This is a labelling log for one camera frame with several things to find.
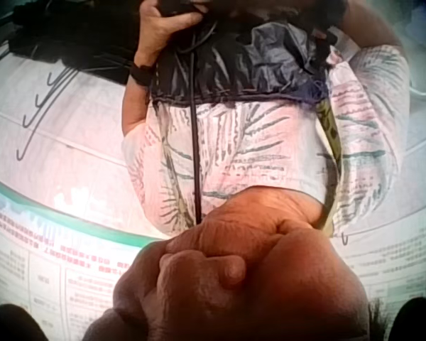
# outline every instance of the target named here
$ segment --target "wrist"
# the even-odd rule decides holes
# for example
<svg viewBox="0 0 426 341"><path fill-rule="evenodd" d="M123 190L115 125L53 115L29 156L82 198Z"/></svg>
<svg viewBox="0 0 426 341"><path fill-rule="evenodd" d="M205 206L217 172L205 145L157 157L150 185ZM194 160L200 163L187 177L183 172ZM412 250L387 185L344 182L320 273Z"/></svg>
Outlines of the wrist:
<svg viewBox="0 0 426 341"><path fill-rule="evenodd" d="M148 66L152 67L158 59L159 53L147 53L146 51L137 50L134 55L134 63L137 66Z"/></svg>

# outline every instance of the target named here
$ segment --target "sleeve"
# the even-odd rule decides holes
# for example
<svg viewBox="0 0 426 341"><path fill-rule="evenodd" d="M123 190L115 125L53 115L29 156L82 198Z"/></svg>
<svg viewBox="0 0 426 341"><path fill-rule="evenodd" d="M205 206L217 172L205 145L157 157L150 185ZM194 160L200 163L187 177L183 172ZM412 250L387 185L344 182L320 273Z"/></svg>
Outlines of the sleeve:
<svg viewBox="0 0 426 341"><path fill-rule="evenodd" d="M393 151L398 173L402 166L410 112L410 71L399 48L389 45L360 50L351 69L373 105L383 135Z"/></svg>
<svg viewBox="0 0 426 341"><path fill-rule="evenodd" d="M405 154L410 76L401 52L360 50L330 71L331 104L341 136L343 178L334 233L374 211L393 187Z"/></svg>

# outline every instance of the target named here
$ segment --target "black wristwatch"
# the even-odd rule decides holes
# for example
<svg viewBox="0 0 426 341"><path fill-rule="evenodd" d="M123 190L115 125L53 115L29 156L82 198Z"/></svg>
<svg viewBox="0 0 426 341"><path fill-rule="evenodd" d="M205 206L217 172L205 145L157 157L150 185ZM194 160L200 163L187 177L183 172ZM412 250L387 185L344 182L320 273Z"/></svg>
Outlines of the black wristwatch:
<svg viewBox="0 0 426 341"><path fill-rule="evenodd" d="M155 68L145 65L137 66L133 63L129 70L129 74L137 84L142 85L143 87L149 87L151 80L153 79L153 75L155 74Z"/></svg>

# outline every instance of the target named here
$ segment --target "white shirt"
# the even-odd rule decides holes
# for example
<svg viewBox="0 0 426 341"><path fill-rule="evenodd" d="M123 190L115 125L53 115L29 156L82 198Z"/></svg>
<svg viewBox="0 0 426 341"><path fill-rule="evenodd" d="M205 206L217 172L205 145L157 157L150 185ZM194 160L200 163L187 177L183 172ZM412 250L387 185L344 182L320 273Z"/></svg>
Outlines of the white shirt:
<svg viewBox="0 0 426 341"><path fill-rule="evenodd" d="M329 98L342 142L344 181L334 233L376 209L400 171L409 115L409 71L397 48L330 56ZM197 106L202 216L255 185L306 193L325 204L335 164L315 108L291 101ZM194 224L190 108L159 104L122 145L148 220L176 235Z"/></svg>

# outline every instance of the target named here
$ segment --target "watch strap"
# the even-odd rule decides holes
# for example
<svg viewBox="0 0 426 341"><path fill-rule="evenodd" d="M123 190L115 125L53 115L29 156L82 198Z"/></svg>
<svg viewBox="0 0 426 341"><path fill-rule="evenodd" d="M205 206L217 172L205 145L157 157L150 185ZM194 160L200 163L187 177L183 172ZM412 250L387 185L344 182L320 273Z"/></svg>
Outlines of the watch strap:
<svg viewBox="0 0 426 341"><path fill-rule="evenodd" d="M153 75L155 74L155 68L146 65L137 66L133 63L129 70L129 74L137 84L142 85L143 87L149 87L151 80L153 79Z"/></svg>

